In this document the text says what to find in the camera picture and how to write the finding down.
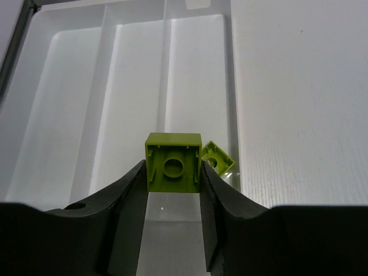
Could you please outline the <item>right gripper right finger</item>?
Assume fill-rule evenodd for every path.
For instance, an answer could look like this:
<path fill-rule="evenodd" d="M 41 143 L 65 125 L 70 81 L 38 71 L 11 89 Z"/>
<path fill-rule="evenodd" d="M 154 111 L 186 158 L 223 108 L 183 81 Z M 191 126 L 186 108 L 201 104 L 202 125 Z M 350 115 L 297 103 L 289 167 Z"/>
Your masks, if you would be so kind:
<path fill-rule="evenodd" d="M 367 207 L 266 208 L 207 163 L 200 207 L 211 275 L 366 275 Z"/>

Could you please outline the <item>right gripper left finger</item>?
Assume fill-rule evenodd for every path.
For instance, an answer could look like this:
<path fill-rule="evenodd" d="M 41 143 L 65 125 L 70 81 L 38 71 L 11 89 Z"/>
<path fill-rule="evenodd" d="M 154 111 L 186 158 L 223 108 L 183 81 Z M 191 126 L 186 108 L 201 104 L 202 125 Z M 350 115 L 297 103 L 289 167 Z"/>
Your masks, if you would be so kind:
<path fill-rule="evenodd" d="M 63 209 L 1 204 L 2 275 L 135 275 L 148 200 L 146 162 Z"/>

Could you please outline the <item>green lego brick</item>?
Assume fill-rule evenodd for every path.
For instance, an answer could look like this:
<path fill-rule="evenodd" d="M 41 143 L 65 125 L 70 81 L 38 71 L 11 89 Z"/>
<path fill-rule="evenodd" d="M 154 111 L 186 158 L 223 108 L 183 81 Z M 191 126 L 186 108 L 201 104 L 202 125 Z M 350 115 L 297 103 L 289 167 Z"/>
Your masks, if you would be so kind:
<path fill-rule="evenodd" d="M 201 151 L 203 162 L 209 163 L 212 169 L 221 177 L 227 174 L 235 165 L 235 161 L 216 143 L 209 141 Z"/>
<path fill-rule="evenodd" d="M 201 150 L 199 133 L 150 133 L 145 141 L 147 190 L 199 193 Z"/>

